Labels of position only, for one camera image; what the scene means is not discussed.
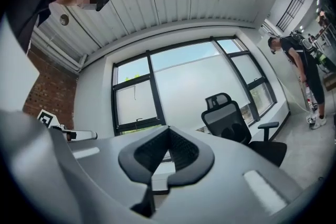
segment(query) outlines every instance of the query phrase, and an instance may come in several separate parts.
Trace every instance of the chair armrest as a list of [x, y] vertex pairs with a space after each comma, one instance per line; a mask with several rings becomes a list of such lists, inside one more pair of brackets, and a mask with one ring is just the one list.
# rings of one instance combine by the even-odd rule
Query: chair armrest
[[279, 122], [274, 121], [274, 122], [261, 124], [261, 125], [258, 126], [258, 129], [270, 129], [270, 128], [275, 128], [275, 127], [278, 127], [278, 126], [279, 126]]

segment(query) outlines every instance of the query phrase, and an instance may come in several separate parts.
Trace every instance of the hand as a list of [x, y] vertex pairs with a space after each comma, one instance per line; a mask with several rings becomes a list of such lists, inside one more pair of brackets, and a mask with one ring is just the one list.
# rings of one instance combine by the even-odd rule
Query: hand
[[301, 83], [305, 83], [306, 80], [307, 80], [306, 75], [305, 74], [301, 74], [300, 75], [300, 81], [301, 81]]

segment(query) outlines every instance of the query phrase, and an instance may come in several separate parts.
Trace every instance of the sky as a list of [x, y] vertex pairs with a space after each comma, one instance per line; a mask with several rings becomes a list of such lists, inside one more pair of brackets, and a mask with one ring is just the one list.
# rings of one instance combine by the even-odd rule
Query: sky
[[[220, 40], [218, 43], [229, 54], [240, 51], [232, 40]], [[211, 42], [189, 45], [172, 50], [159, 52], [151, 56], [154, 71], [179, 65], [185, 62], [218, 55]], [[124, 82], [126, 78], [134, 78], [135, 75], [145, 75], [149, 73], [147, 58], [126, 63], [118, 68], [118, 83]]]

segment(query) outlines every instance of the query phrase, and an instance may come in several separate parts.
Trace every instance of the sleeve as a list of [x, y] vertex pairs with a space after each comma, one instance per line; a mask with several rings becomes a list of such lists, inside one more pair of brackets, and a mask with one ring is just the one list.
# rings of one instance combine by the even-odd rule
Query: sleeve
[[288, 52], [289, 49], [293, 47], [292, 43], [287, 38], [281, 38], [280, 43], [284, 52]]

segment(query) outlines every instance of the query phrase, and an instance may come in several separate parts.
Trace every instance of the mesh chair back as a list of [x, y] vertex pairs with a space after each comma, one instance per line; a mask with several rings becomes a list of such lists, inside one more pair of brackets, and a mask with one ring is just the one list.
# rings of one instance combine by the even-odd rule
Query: mesh chair back
[[238, 104], [228, 101], [202, 113], [202, 120], [215, 135], [247, 145], [251, 134], [241, 115]]
[[219, 106], [221, 104], [225, 104], [229, 101], [231, 101], [231, 97], [227, 93], [223, 93], [223, 92], [215, 94], [208, 98], [205, 98], [205, 102], [207, 104], [208, 110], [216, 106]]

